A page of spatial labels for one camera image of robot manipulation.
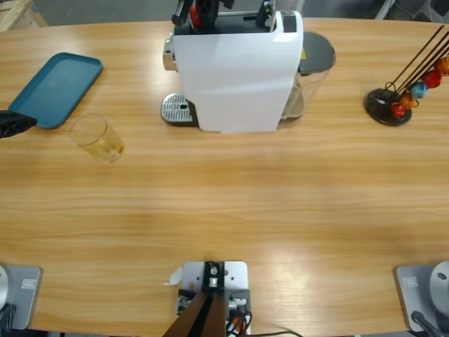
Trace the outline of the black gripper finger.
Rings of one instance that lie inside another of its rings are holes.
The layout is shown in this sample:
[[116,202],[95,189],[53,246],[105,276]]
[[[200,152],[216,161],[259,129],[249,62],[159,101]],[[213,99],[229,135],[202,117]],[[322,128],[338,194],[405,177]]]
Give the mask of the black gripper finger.
[[0,113],[0,136],[1,138],[16,136],[36,126],[36,124],[37,119],[34,117],[28,117],[9,110],[2,110]]

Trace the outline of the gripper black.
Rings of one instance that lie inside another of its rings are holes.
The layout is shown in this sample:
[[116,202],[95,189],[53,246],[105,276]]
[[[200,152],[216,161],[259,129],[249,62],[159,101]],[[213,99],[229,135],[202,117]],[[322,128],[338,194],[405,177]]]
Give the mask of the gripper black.
[[[234,0],[222,0],[222,3],[225,8],[232,9]],[[199,16],[199,27],[201,29],[209,29],[214,26],[219,6],[219,0],[196,0],[196,12]],[[191,7],[192,0],[179,0],[171,17],[173,24],[176,26],[184,25]]]

